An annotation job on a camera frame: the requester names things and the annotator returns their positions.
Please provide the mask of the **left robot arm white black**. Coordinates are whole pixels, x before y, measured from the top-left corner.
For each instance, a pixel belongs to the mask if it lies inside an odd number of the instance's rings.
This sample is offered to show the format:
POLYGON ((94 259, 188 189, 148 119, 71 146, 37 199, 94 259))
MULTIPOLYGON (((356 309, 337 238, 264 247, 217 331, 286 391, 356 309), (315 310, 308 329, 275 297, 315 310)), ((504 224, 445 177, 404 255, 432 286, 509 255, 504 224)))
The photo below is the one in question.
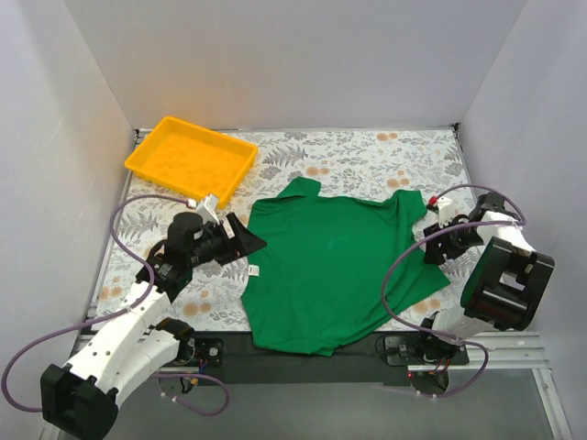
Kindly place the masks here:
POLYGON ((43 419, 78 439, 103 439, 122 403, 168 363, 197 360, 196 332, 163 313, 211 261, 226 265, 266 247, 234 214, 183 212, 150 251, 147 264, 117 309, 88 344, 63 366, 49 365, 40 378, 43 419))

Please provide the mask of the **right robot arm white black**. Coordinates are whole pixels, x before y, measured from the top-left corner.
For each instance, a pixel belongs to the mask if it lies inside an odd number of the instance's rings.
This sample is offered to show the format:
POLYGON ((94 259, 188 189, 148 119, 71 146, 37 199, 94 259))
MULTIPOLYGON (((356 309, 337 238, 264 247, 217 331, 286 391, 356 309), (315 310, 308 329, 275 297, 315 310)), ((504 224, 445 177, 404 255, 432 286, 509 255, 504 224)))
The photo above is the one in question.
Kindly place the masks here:
POLYGON ((536 251, 522 234, 522 215, 508 210, 507 198, 497 192, 478 197, 469 214, 458 214, 447 197, 433 197, 427 209, 437 221, 424 235, 441 235, 426 243, 424 262, 440 266, 470 248, 484 247, 466 281, 460 304, 433 313, 422 326, 413 354, 436 364, 460 351, 460 341, 485 331, 526 329, 555 268, 554 259, 536 251))

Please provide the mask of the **green t shirt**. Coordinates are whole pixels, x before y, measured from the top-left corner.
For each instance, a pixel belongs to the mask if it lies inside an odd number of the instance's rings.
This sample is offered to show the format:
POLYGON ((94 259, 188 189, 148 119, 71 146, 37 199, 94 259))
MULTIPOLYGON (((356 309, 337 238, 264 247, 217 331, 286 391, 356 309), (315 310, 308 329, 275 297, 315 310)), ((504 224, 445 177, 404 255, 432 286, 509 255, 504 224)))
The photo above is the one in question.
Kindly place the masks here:
POLYGON ((374 202, 320 190, 298 177, 252 205, 249 230, 267 242, 241 295, 256 347, 329 357, 449 285, 421 249, 392 266, 426 214, 420 192, 374 202))

